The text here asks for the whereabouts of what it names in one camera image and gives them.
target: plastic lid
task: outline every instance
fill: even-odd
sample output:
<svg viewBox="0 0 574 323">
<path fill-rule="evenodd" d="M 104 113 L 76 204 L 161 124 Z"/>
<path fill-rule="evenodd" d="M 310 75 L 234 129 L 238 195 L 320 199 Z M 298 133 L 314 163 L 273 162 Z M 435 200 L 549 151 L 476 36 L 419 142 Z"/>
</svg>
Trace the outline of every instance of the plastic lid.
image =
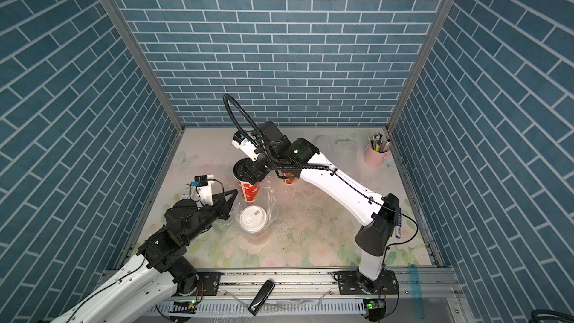
<svg viewBox="0 0 574 323">
<path fill-rule="evenodd" d="M 259 206 L 248 206 L 241 212 L 239 224 L 249 233 L 259 232 L 267 223 L 267 212 Z"/>
</svg>

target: blue ruler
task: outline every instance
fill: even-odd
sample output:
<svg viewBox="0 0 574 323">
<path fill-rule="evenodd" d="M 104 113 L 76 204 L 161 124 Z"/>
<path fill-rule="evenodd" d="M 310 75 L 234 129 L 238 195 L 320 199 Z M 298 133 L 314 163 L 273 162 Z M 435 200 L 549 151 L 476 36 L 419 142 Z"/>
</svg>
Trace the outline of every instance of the blue ruler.
<svg viewBox="0 0 574 323">
<path fill-rule="evenodd" d="M 425 319 L 425 307 L 422 305 L 421 283 L 419 281 L 419 271 L 417 266 L 409 265 L 409 277 L 411 281 L 411 293 L 413 298 L 414 316 L 418 319 Z"/>
</svg>

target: blue brick wallpaper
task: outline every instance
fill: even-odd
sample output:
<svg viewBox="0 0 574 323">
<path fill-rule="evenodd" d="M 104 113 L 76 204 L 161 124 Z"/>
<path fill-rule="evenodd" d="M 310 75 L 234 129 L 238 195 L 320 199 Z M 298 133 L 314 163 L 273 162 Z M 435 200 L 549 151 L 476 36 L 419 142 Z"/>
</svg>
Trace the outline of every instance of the blue brick wallpaper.
<svg viewBox="0 0 574 323">
<path fill-rule="evenodd" d="M 440 0 L 116 1 L 187 126 L 381 126 Z"/>
<path fill-rule="evenodd" d="M 456 0 L 396 128 L 476 319 L 574 309 L 574 0 Z"/>
<path fill-rule="evenodd" d="M 175 130 L 97 0 L 0 0 L 0 322 L 112 269 Z"/>
</svg>

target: floral tablecloth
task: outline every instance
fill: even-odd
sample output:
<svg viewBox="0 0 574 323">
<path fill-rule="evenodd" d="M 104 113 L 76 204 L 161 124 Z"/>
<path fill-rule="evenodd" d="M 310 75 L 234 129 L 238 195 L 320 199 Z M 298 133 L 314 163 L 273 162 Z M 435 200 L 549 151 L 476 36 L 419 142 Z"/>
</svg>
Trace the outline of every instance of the floral tablecloth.
<svg viewBox="0 0 574 323">
<path fill-rule="evenodd" d="M 165 211 L 181 198 L 185 184 L 192 181 L 194 176 L 214 174 L 226 189 L 236 188 L 233 165 L 243 158 L 243 154 L 230 143 L 234 131 L 186 130 L 137 246 L 165 223 Z M 316 136 L 318 131 L 327 135 L 354 133 L 354 139 L 362 147 L 360 137 L 366 137 L 373 129 L 286 128 L 282 131 L 292 140 Z M 382 195 L 393 193 L 400 199 L 402 212 L 414 217 L 392 157 L 389 156 L 383 166 L 376 169 L 362 162 L 361 152 L 357 157 L 353 177 Z M 271 174 L 268 180 L 276 199 L 276 219 L 269 226 L 269 239 L 261 245 L 251 244 L 235 222 L 234 216 L 239 212 L 234 210 L 231 219 L 216 221 L 208 232 L 192 241 L 185 257 L 195 267 L 345 267 L 359 264 L 361 251 L 354 238 L 361 225 L 350 212 L 325 192 L 303 180 L 298 179 L 294 184 L 287 185 Z M 389 242 L 404 241 L 411 237 L 414 230 L 414 224 L 403 217 L 402 238 L 391 238 Z M 385 263 L 390 266 L 430 265 L 420 233 L 411 242 L 391 246 Z"/>
</svg>

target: marker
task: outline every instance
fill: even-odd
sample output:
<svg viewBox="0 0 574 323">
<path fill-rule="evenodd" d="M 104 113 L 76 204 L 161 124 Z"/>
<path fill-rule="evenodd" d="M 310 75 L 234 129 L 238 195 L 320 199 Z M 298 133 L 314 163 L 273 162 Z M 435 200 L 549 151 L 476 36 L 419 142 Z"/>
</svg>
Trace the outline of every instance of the marker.
<svg viewBox="0 0 574 323">
<path fill-rule="evenodd" d="M 398 208 L 398 216 L 397 216 L 397 234 L 395 235 L 396 238 L 401 238 L 401 208 Z"/>
</svg>

